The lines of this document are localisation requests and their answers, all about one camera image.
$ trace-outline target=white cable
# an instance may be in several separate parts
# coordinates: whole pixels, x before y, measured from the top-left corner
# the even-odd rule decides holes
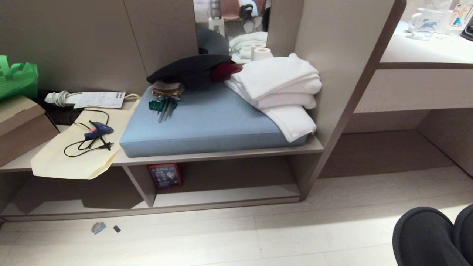
[[[69,93],[66,90],[63,90],[59,93],[53,92],[51,97],[53,100],[53,104],[59,107],[66,107],[66,99],[67,97],[70,97],[72,95],[76,94],[82,94],[82,92],[77,92],[77,93]]]
[[[140,96],[138,94],[135,94],[135,93],[131,93],[131,94],[128,94],[127,96],[125,96],[123,99],[126,99],[126,98],[139,98]]]

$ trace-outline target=black fabric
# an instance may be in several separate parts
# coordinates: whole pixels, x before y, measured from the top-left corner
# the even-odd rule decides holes
[[[268,26],[269,26],[269,17],[271,15],[271,8],[267,8],[264,10],[263,13],[263,31],[268,32]]]
[[[452,222],[440,211],[419,207],[397,222],[393,250],[399,266],[469,266],[452,242]]]
[[[456,217],[453,226],[453,243],[463,257],[473,265],[473,204]]]

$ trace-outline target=blue seat cushion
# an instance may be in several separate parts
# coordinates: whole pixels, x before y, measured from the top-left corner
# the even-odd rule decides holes
[[[276,124],[223,83],[184,91],[172,116],[158,123],[146,90],[120,140],[128,157],[239,151],[304,145],[289,143]]]

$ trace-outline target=toilet paper roll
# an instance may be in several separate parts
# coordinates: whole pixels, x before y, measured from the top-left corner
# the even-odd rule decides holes
[[[259,61],[266,58],[274,57],[271,53],[271,49],[269,48],[258,48],[254,50],[254,60]]]
[[[251,61],[254,60],[254,50],[258,49],[258,48],[265,48],[265,47],[266,47],[265,44],[253,44],[253,45],[251,45],[251,57],[250,57]]]

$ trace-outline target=small debris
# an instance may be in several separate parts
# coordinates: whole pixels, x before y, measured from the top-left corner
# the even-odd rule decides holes
[[[97,222],[94,224],[94,226],[92,226],[92,233],[94,233],[94,235],[97,235],[105,227],[107,227],[107,225],[104,222]]]

